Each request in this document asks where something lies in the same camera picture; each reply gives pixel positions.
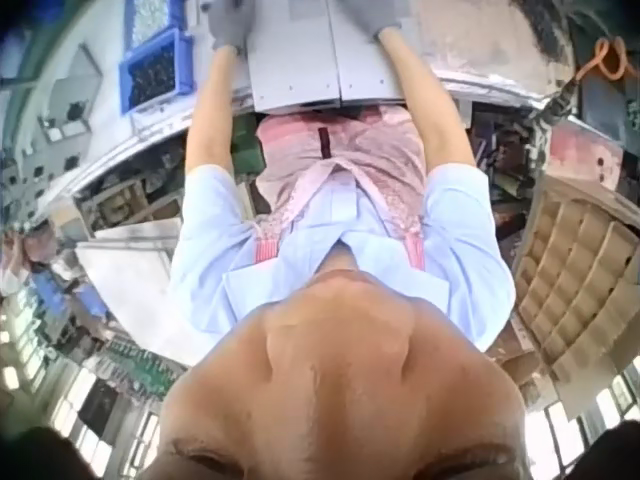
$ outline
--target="blue plastic bin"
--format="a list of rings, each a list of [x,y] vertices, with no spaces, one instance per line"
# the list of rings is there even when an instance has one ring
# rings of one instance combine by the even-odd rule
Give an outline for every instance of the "blue plastic bin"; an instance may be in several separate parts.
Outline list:
[[[46,270],[40,273],[33,273],[31,281],[47,309],[51,310],[56,316],[62,316],[67,309],[67,302],[62,288],[53,279],[51,273]]]
[[[135,0],[125,0],[124,5],[124,45],[127,51],[137,48],[140,45],[133,45],[133,27],[135,24]],[[153,40],[157,35],[171,29],[178,28],[184,30],[187,25],[187,18],[184,13],[184,4],[186,0],[165,0],[169,6],[168,18],[165,24],[158,29],[151,37],[149,37],[144,43]]]
[[[41,23],[54,23],[64,14],[64,0],[36,0],[31,7],[31,17]]]
[[[132,106],[129,95],[133,89],[133,78],[129,73],[129,66],[156,55],[167,45],[173,45],[175,85],[173,91],[162,94],[147,102]],[[139,111],[157,103],[166,102],[178,95],[190,95],[195,90],[193,79],[193,38],[185,35],[180,29],[172,28],[158,35],[153,40],[140,45],[131,51],[130,55],[119,65],[120,74],[120,108],[125,115],[132,111]]]

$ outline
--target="gray glove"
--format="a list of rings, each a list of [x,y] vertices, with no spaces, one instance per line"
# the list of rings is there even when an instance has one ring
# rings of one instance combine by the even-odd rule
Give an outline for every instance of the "gray glove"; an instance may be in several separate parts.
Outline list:
[[[209,31],[215,48],[231,45],[242,50],[255,19],[255,0],[213,0],[203,10],[209,15]]]
[[[387,27],[399,27],[393,0],[338,0],[351,19],[376,38]]]

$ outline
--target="white panel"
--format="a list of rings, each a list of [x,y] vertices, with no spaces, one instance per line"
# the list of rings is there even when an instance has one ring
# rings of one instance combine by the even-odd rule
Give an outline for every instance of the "white panel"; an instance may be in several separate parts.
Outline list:
[[[418,20],[411,15],[410,0],[395,2],[402,33],[408,44],[422,54]],[[402,90],[382,47],[367,37],[347,17],[339,0],[328,0],[331,28],[335,41],[340,91],[344,102],[384,100],[400,101]]]
[[[339,101],[326,0],[258,0],[249,71],[258,112]]]
[[[171,301],[169,261],[164,252],[107,249],[100,242],[80,244],[78,259],[98,293],[131,338],[142,348],[193,366],[216,341],[181,317]]]

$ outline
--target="orange cable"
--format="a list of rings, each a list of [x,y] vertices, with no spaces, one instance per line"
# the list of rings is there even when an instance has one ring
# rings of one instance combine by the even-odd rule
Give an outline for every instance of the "orange cable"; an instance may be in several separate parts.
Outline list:
[[[576,74],[576,80],[580,81],[584,78],[584,76],[589,73],[594,68],[600,68],[602,74],[607,77],[612,82],[620,80],[624,77],[626,72],[629,72],[630,75],[634,77],[640,78],[640,73],[633,68],[631,63],[629,62],[629,58],[627,57],[627,46],[624,43],[624,39],[622,37],[616,37],[613,40],[613,47],[618,53],[618,57],[620,57],[620,65],[618,66],[617,72],[611,72],[607,66],[604,64],[604,59],[609,53],[611,49],[611,42],[607,38],[600,38],[596,42],[595,46],[595,55],[592,60],[586,63]]]

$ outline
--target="shirt sleeve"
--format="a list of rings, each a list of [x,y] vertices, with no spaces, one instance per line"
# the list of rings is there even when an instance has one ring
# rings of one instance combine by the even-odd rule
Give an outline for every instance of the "shirt sleeve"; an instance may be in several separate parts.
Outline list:
[[[450,284],[449,316],[486,351],[515,303],[513,276],[500,254],[487,176],[447,164],[427,178],[424,204],[427,271]]]
[[[225,334],[233,327],[222,278],[237,263],[252,228],[242,217],[235,182],[221,167],[205,165],[185,182],[183,225],[171,265],[170,291],[197,329]]]

